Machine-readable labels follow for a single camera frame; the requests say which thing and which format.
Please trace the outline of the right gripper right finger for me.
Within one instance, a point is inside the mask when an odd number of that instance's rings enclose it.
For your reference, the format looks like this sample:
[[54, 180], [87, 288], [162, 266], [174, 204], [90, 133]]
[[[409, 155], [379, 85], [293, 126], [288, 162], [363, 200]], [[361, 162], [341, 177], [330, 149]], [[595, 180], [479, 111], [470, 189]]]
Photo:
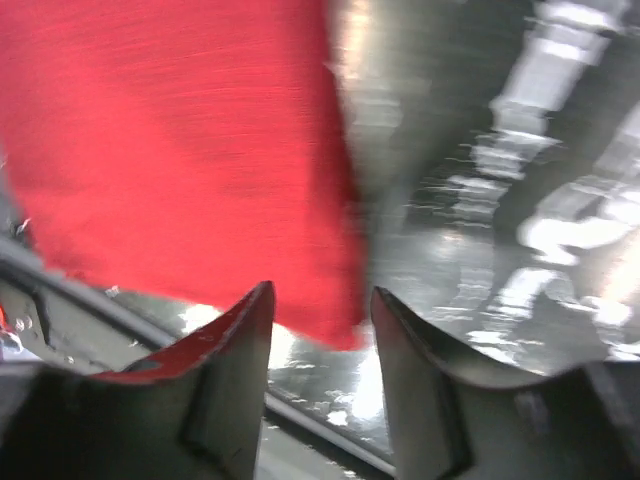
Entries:
[[376, 288], [371, 319], [400, 479], [635, 479], [639, 366], [501, 363]]

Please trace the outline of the dark red cloth napkin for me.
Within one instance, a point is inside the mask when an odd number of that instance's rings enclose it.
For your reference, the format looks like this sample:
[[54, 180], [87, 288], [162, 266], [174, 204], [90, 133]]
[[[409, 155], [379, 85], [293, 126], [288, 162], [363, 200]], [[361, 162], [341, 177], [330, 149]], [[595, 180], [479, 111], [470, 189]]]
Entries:
[[325, 1], [5, 1], [1, 146], [45, 263], [360, 344], [365, 246]]

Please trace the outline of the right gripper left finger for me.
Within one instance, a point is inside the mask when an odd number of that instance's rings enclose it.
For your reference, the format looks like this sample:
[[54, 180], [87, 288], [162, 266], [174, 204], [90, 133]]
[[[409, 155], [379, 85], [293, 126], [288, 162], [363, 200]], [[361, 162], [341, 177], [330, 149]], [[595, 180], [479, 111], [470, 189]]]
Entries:
[[5, 479], [250, 479], [275, 310], [271, 282], [121, 372], [1, 367]]

